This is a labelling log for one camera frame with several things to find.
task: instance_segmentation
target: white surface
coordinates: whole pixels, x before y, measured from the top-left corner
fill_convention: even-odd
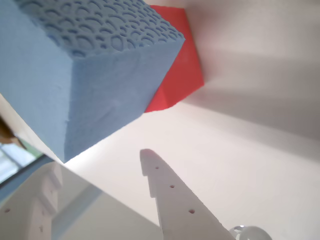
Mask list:
[[[60,165],[56,162],[35,171],[1,206],[0,239],[50,240],[61,184]]]
[[[160,156],[143,149],[140,160],[150,195],[156,199],[164,240],[234,240]]]
[[[227,229],[254,225],[277,240],[318,239],[319,4],[199,0],[188,15],[206,86],[66,166],[159,224],[139,161],[150,148]],[[52,156],[0,101],[12,129]]]
[[[163,240],[158,226],[101,194],[59,240]]]

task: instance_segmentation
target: white wall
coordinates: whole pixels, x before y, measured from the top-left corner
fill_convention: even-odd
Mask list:
[[[103,193],[60,240],[162,240],[161,229]]]

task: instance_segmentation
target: foam cube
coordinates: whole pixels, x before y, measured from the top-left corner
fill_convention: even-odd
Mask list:
[[[66,162],[146,110],[184,40],[142,0],[1,0],[0,92]]]

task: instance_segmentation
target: textured foam surface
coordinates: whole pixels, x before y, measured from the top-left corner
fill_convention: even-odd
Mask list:
[[[0,91],[67,161],[146,110],[184,40],[142,0],[2,0]]]
[[[205,84],[185,9],[155,5],[151,7],[183,33],[185,42],[146,112],[170,108]]]

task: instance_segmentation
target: hole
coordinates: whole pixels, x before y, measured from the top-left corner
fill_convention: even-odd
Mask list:
[[[131,13],[131,12],[128,12],[128,11],[126,11],[126,12],[124,12],[124,13],[122,13],[122,15],[124,16],[124,15],[129,15],[129,16],[131,16],[131,17],[133,17],[133,18],[137,18],[137,16],[136,15],[134,15],[133,13]]]
[[[150,23],[153,23],[154,25],[157,25],[157,23],[156,23],[154,20],[152,20],[152,19],[149,19],[149,22],[150,22]]]
[[[102,18],[102,14],[100,12],[95,12],[94,15],[99,16],[100,18]]]
[[[121,52],[124,49],[124,42],[120,36],[116,35],[111,38],[111,46],[115,50],[118,50]]]
[[[105,4],[105,5],[103,5],[103,6],[104,6],[105,8],[107,8],[107,9],[113,10],[116,14],[118,13],[118,10],[117,10],[115,7],[111,6],[111,5]]]
[[[79,51],[79,50],[72,51],[72,55],[77,58],[85,58],[86,57],[86,55],[82,51]]]
[[[90,7],[91,10],[101,10],[101,7],[99,6],[98,3],[96,3],[95,1],[91,0],[88,3],[88,6]]]
[[[124,6],[122,6],[120,3],[114,2],[113,5],[121,7],[123,10],[126,10]]]
[[[107,29],[107,28],[101,28],[100,29],[100,33],[102,34],[112,34],[113,32],[110,30],[110,29]]]
[[[126,20],[119,15],[109,14],[108,16],[116,25],[120,25],[126,22]]]
[[[154,36],[151,33],[146,33],[149,37],[154,38]]]
[[[133,10],[131,7],[128,7],[128,10],[131,11],[131,12],[133,12],[134,14],[136,13],[136,11]]]
[[[140,13],[141,15],[147,17],[147,15],[144,12],[140,11],[140,10],[138,10],[138,13]]]
[[[57,12],[54,9],[50,9],[50,10],[45,11],[45,14],[47,14],[50,18],[57,18],[61,15],[59,12]]]
[[[98,41],[104,41],[105,40],[102,36],[96,36],[95,39],[97,39]]]
[[[70,30],[68,30],[68,33],[71,33],[71,34],[77,34],[77,33],[78,33],[78,31],[77,31],[77,30],[70,29]]]
[[[140,7],[134,3],[132,3],[132,6],[136,7],[137,9],[140,9]]]
[[[127,5],[129,8],[131,7],[131,5],[129,3],[127,3],[126,1],[123,2],[125,5]]]
[[[142,22],[142,23],[145,23],[145,24],[148,25],[148,26],[150,26],[149,23],[148,23],[146,20],[144,20],[144,19],[140,19],[139,21]]]
[[[167,21],[160,21],[160,23],[167,25],[168,27],[170,27],[170,24]]]
[[[102,26],[103,25],[103,23],[95,17],[86,17],[85,20],[87,21],[88,24],[91,24],[92,26]]]
[[[80,28],[82,31],[87,32],[87,33],[93,33],[93,32],[94,32],[94,30],[93,30],[90,26],[85,25],[85,24],[81,24],[81,25],[79,26],[79,28]]]

